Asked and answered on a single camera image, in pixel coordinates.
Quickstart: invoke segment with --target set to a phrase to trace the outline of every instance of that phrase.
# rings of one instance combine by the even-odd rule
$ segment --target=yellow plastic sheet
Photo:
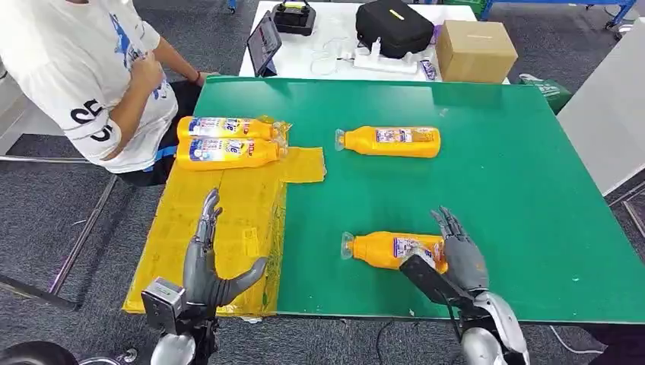
[[[143,313],[141,291],[156,277],[181,285],[183,259],[195,233],[204,197],[218,187],[220,206],[215,233],[215,267],[233,278],[268,256],[266,275],[221,316],[270,316],[278,305],[286,183],[315,183],[326,174],[322,148],[289,148],[287,157],[255,169],[188,171],[174,167],[157,207],[123,309]]]

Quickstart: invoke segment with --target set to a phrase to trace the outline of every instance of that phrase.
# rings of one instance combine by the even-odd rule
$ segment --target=black case
[[[427,48],[434,25],[401,0],[376,0],[358,7],[356,32],[367,48],[381,38],[381,54],[400,59]]]

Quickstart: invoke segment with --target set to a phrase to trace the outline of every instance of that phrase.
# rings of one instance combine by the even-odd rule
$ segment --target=black cable
[[[439,291],[439,294],[441,294],[441,297],[443,298],[443,301],[446,302],[446,306],[448,307],[448,314],[450,315],[450,322],[453,324],[453,329],[455,330],[455,336],[457,336],[457,341],[459,343],[462,343],[462,334],[459,332],[459,326],[457,325],[457,321],[455,320],[455,314],[453,313],[453,306],[450,305],[450,302],[446,298],[441,291]]]
[[[394,322],[394,319],[390,319],[381,329],[379,330],[379,333],[377,335],[377,356],[379,357],[379,364],[383,365],[383,359],[381,357],[381,349],[379,346],[380,340],[381,340],[381,335],[383,333],[383,330],[386,329],[388,326],[390,326]]]

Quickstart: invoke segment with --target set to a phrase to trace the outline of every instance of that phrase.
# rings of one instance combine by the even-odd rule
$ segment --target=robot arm
[[[459,309],[456,329],[466,362],[471,365],[529,364],[529,352],[508,303],[488,291],[488,270],[479,248],[446,208],[432,211],[441,229],[448,262],[445,275],[419,249],[411,250],[399,269],[430,301]]]
[[[213,239],[221,208],[217,189],[204,200],[197,231],[186,249],[183,287],[155,279],[141,293],[148,324],[163,330],[151,357],[151,365],[206,365],[218,349],[215,309],[225,306],[263,275],[266,257],[233,279],[220,278],[215,270]]]
[[[264,274],[266,257],[253,263],[249,271],[234,279],[222,279],[215,270],[213,239],[215,224],[222,208],[215,209],[220,201],[217,189],[213,189],[204,200],[202,216],[197,231],[186,250],[183,264],[183,286],[186,302],[191,306],[204,306],[212,312],[218,306],[225,306],[246,289],[255,284]]]

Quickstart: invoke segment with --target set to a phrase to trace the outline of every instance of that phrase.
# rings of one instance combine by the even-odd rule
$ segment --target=orange plastic bottle
[[[258,138],[270,141],[286,133],[285,122],[265,122],[259,119],[185,116],[177,126],[182,138]]]
[[[221,170],[259,167],[280,159],[286,147],[263,139],[181,139],[176,162],[186,170]]]
[[[443,254],[443,238],[427,234],[374,232],[366,236],[342,235],[341,254],[344,259],[360,259],[376,268],[398,270],[402,259],[413,247],[423,249],[423,253],[434,261],[439,273],[448,270]]]
[[[383,156],[437,156],[441,148],[439,129],[434,127],[360,127],[350,132],[336,130],[336,150]]]

